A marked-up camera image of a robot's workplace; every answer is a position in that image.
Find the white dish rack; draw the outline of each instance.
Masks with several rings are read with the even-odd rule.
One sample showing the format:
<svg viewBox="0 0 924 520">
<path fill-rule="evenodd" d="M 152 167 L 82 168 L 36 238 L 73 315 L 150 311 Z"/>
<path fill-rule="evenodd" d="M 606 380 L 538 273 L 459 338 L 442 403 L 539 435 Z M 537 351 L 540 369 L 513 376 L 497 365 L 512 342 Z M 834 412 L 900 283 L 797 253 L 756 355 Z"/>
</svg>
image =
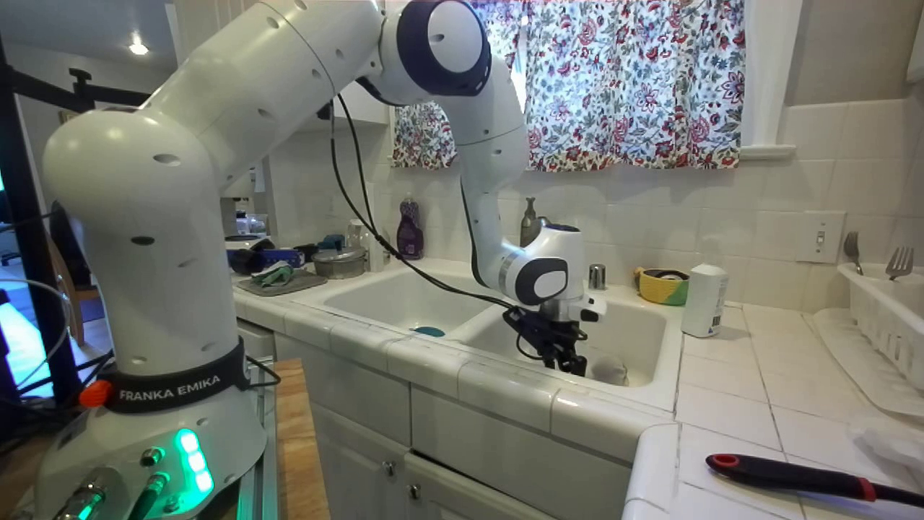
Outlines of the white dish rack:
<svg viewBox="0 0 924 520">
<path fill-rule="evenodd" d="M 873 348 L 917 390 L 924 390 L 924 276 L 920 269 L 889 281 L 885 265 L 837 267 L 850 282 L 850 314 Z"/>
</svg>

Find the yellow bowl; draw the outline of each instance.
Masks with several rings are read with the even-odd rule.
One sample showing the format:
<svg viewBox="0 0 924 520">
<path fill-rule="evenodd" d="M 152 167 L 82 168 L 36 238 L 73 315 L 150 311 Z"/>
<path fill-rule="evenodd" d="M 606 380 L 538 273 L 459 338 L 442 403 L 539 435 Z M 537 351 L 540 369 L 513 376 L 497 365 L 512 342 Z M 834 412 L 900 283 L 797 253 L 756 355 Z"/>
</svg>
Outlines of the yellow bowl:
<svg viewBox="0 0 924 520">
<path fill-rule="evenodd" d="M 665 279 L 657 275 L 664 272 L 676 274 L 683 279 Z M 673 269 L 645 269 L 637 267 L 635 282 L 638 294 L 652 303 L 661 305 L 683 305 L 687 302 L 687 288 L 690 276 Z"/>
</svg>

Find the wooden countertop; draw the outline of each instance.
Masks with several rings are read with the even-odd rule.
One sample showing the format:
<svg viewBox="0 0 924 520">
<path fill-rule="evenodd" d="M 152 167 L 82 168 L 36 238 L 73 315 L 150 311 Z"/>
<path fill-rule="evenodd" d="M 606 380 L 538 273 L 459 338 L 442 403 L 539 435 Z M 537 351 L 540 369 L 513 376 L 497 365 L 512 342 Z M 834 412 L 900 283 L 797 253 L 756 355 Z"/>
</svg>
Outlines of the wooden countertop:
<svg viewBox="0 0 924 520">
<path fill-rule="evenodd" d="M 276 387 L 276 452 L 279 464 L 279 512 L 285 520 L 328 520 L 327 498 L 318 458 L 308 387 L 301 360 L 278 362 L 282 382 Z M 39 437 L 19 448 L 0 465 L 0 518 L 13 511 L 28 491 L 51 437 Z"/>
</svg>

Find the ceiling light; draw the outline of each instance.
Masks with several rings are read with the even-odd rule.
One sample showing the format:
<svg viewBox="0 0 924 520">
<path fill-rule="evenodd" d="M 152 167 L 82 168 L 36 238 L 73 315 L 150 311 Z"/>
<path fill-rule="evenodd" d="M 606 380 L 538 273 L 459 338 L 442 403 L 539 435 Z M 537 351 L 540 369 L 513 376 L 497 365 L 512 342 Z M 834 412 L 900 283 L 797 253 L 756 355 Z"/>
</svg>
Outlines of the ceiling light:
<svg viewBox="0 0 924 520">
<path fill-rule="evenodd" d="M 148 54 L 148 47 L 144 46 L 144 43 L 141 43 L 141 42 L 137 42 L 137 43 L 133 43 L 129 45 L 128 50 L 138 56 L 144 56 Z"/>
</svg>

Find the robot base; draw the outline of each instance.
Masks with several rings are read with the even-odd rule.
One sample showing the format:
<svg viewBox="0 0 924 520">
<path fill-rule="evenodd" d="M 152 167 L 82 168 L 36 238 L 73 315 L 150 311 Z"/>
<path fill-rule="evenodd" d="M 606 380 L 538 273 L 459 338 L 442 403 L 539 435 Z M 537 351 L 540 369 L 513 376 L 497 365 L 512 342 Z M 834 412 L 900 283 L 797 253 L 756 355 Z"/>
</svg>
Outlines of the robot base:
<svg viewBox="0 0 924 520">
<path fill-rule="evenodd" d="M 254 412 L 241 413 L 248 409 Z M 96 408 L 59 433 L 45 454 L 35 518 L 54 520 L 90 479 L 104 493 L 95 517 L 127 520 L 149 479 L 159 475 L 163 491 L 142 517 L 188 520 L 256 464 L 265 447 L 253 400 L 236 388 L 165 412 L 121 415 Z M 156 463 L 144 465 L 152 461 L 142 462 L 151 449 Z"/>
</svg>

